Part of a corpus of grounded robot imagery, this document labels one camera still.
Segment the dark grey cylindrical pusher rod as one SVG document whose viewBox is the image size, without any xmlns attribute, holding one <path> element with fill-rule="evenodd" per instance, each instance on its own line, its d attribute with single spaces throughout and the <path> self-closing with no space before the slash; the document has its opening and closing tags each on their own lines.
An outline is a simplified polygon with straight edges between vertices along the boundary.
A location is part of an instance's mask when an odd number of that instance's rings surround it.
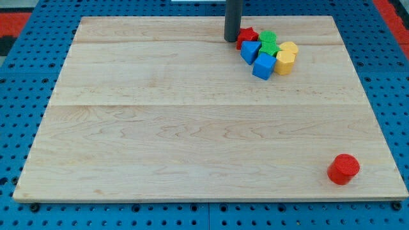
<svg viewBox="0 0 409 230">
<path fill-rule="evenodd" d="M 226 0 L 224 39 L 227 42 L 236 42 L 240 33 L 243 0 Z"/>
</svg>

